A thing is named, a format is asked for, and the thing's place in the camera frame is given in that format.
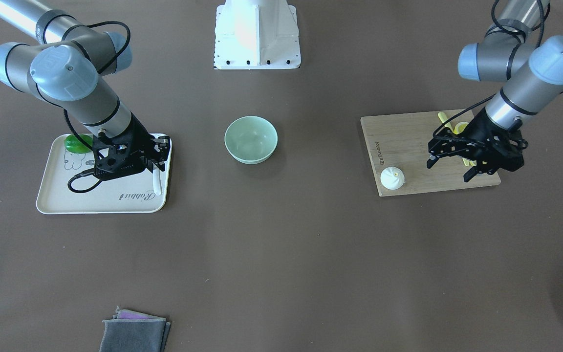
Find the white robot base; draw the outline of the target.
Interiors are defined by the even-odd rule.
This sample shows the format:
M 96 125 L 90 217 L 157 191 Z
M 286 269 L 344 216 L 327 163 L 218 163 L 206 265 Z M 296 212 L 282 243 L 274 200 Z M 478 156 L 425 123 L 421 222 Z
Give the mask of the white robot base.
M 226 0 L 216 8 L 214 69 L 297 69 L 301 62 L 297 10 L 287 1 Z

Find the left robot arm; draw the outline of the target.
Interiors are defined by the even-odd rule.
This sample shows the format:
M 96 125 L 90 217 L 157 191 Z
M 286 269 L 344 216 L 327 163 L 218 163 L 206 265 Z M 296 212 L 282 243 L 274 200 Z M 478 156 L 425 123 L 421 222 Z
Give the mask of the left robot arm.
M 460 156 L 476 164 L 464 175 L 510 172 L 524 165 L 528 142 L 520 128 L 563 93 L 563 36 L 541 40 L 547 0 L 510 0 L 494 14 L 483 41 L 465 46 L 458 58 L 461 77 L 477 82 L 503 82 L 498 93 L 479 102 L 482 109 L 455 133 L 442 123 L 428 143 L 431 169 L 440 159 Z M 535 44 L 528 36 L 539 30 Z

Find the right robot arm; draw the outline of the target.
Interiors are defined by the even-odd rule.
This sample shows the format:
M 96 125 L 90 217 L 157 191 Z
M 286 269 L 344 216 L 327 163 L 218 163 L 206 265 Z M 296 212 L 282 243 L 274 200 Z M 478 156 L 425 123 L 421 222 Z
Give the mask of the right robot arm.
M 148 133 L 104 80 L 131 65 L 128 27 L 126 35 L 100 32 L 38 0 L 0 0 L 0 19 L 38 41 L 0 45 L 0 82 L 59 107 L 92 134 L 89 174 L 108 181 L 165 171 L 170 138 Z

